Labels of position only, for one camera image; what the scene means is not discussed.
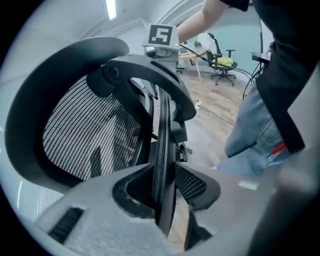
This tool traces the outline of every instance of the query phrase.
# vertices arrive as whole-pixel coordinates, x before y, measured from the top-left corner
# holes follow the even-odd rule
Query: light blue wall
[[[234,49],[231,58],[238,63],[238,68],[252,74],[258,62],[251,59],[251,51],[260,52],[261,25],[258,14],[253,6],[243,12],[229,8],[221,19],[206,32],[212,33],[219,43],[224,57],[228,57],[226,49]],[[197,36],[188,43],[197,40]],[[208,65],[199,60],[200,65]]]

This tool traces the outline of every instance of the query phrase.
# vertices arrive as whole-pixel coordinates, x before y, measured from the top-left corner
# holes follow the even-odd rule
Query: wooden floor
[[[212,114],[210,119],[205,120],[203,118],[210,117],[210,114],[205,114],[208,110],[201,107],[197,114],[205,114],[203,118],[197,115],[185,123],[188,135],[188,141],[185,144],[192,149],[188,162],[203,167],[214,167],[227,157],[224,153],[225,142],[234,127],[246,83],[235,80],[232,86],[225,80],[219,81],[219,85],[216,86],[216,78],[211,80],[210,75],[206,73],[201,74],[202,83],[200,83],[197,73],[190,71],[184,71],[179,76],[192,100],[202,101],[203,107],[219,116]],[[159,126],[159,105],[159,101],[156,100],[154,103],[154,132],[156,134]],[[183,198],[180,198],[177,200],[169,234],[169,240],[180,252],[184,250],[188,219],[188,204]]]

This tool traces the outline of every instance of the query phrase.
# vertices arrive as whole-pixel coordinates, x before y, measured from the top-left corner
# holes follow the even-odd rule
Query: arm
[[[210,28],[224,13],[228,5],[220,0],[205,0],[202,9],[178,26],[179,42],[182,43]]]

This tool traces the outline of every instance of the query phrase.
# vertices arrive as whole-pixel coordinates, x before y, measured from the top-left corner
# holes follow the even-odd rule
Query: black shirt
[[[247,11],[249,0],[221,0]],[[288,108],[306,85],[319,59],[316,16],[310,2],[253,0],[259,17],[273,33],[270,63],[256,79],[256,88],[273,117],[288,150],[293,153],[305,145],[288,114]]]

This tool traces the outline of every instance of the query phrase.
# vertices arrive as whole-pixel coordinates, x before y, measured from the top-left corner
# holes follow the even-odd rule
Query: jeans
[[[272,151],[283,143],[283,138],[254,86],[240,106],[235,126],[225,144],[229,159],[217,169],[233,174],[262,176],[271,165],[280,164],[289,155],[287,149]]]

